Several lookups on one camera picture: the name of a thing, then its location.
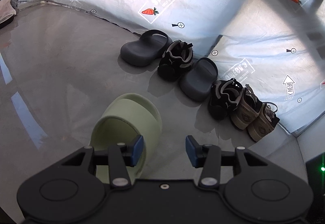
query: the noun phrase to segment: gray slide sandal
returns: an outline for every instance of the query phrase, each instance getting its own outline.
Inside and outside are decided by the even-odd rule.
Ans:
[[[216,64],[209,58],[203,57],[197,60],[192,69],[181,78],[179,86],[189,98],[202,102],[209,96],[217,77]]]
[[[121,58],[134,66],[147,66],[162,57],[172,42],[166,33],[151,29],[143,33],[138,40],[124,44],[121,48]]]

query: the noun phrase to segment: gray floor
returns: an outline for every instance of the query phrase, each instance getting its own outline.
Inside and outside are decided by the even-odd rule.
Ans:
[[[87,145],[106,107],[128,92],[151,100],[163,122],[143,178],[197,179],[200,170],[191,167],[185,152],[185,136],[193,135],[222,150],[250,147],[307,180],[297,141],[280,126],[254,144],[228,119],[214,121],[207,102],[195,103],[176,83],[162,81],[158,60],[142,69],[123,62],[121,46],[136,39],[90,14],[51,4],[22,10],[0,30],[0,206],[13,220],[23,220],[16,202],[19,185]],[[221,177],[227,182],[231,168],[222,168]]]

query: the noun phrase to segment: black puma sneaker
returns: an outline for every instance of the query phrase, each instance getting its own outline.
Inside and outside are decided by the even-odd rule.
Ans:
[[[211,88],[208,104],[210,115],[216,120],[223,120],[237,109],[243,95],[243,86],[232,78],[228,81],[219,80]]]
[[[193,44],[180,40],[174,41],[160,60],[158,75],[167,81],[176,81],[193,65]]]

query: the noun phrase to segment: white backdrop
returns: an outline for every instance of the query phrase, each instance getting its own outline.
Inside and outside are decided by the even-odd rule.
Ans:
[[[131,32],[155,28],[192,42],[196,57],[216,62],[220,79],[249,83],[260,100],[277,104],[281,123],[290,132],[325,110],[323,0],[50,1]],[[156,15],[142,13],[154,8]]]

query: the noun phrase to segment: shoelace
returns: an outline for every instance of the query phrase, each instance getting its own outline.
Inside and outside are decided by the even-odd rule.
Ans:
[[[265,115],[267,115],[267,117],[269,117],[270,119],[274,119],[275,112],[277,112],[277,110],[273,111],[271,109],[270,104],[275,105],[276,108],[277,108],[277,105],[272,102],[263,102],[263,104],[267,104],[265,107]]]
[[[258,101],[258,98],[255,96],[253,89],[249,86],[249,84],[246,84],[245,86],[247,87],[246,95],[250,96],[256,103]]]

